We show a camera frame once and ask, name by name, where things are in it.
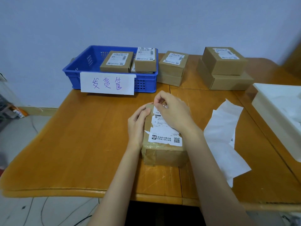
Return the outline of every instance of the purple handwriting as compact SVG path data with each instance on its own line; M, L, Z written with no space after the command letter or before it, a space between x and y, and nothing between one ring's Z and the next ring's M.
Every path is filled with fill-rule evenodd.
M110 88L111 89L111 87L109 87L109 85L110 85L110 79L105 78L103 81L104 81L105 88Z
M99 87L97 87L97 85L98 85L98 78L94 78L94 80L93 80L93 86L94 86L94 89L95 88L98 88L99 89Z
M117 78L117 77L116 77L115 83L116 83L116 89L117 89L117 90L122 89L122 87L120 86L120 78Z

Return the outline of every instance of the white foam box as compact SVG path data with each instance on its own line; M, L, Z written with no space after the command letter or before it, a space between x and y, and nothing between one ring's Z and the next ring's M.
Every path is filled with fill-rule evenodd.
M301 123L300 105L301 86L286 86L254 83L258 90L252 105L272 129L292 157L301 162ZM290 116L290 111L297 113L299 122Z

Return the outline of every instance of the taped cardboard box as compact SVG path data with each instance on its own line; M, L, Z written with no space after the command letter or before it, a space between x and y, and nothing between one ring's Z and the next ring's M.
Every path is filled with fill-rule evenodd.
M197 71L211 90L246 90L254 83L254 79L246 72L242 75L212 75L201 58L199 58Z
M110 51L100 65L101 72L130 73L134 53L131 51Z
M144 130L150 131L152 127L153 105L147 105L151 108L150 114L145 119ZM182 166L188 160L188 154L183 147L172 146L163 143L151 143L148 141L149 134L144 132L142 157L147 165L164 165L164 166Z
M172 86L180 86L184 73L182 73L181 77L175 77L171 75L167 75L164 72L158 73L157 82L164 83Z
M206 47L202 60L213 75L241 75L248 60L229 47Z
M153 74L153 72L140 72L140 71L136 71L135 68L135 60L133 61L132 67L131 67L131 73L138 73L138 74Z
M167 51L159 62L158 76L165 74L181 78L188 56L186 53Z
M139 72L156 72L156 49L154 48L141 48L137 49L135 57L135 69Z

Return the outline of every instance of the wooden tabletop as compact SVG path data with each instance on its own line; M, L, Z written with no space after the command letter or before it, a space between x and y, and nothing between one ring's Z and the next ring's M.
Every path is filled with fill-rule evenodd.
M169 91L184 100L202 129L212 110L225 99L243 106L235 150L252 170L234 178L232 190L247 210L300 210L301 164L252 107L256 90L208 90L195 71L199 57L189 56L180 87L158 83L157 92ZM247 72L259 83L301 85L301 80L267 59L250 58ZM42 131L5 170L0 180L3 195L103 197L126 149L127 118L154 96L72 90ZM190 163L181 168L152 167L140 159L132 200L199 205Z

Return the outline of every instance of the baseboard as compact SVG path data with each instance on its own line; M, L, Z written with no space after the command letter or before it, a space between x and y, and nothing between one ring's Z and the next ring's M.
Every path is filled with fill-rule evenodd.
M19 108L26 111L29 115L36 116L53 116L58 108L37 108L37 107L26 107L20 106Z

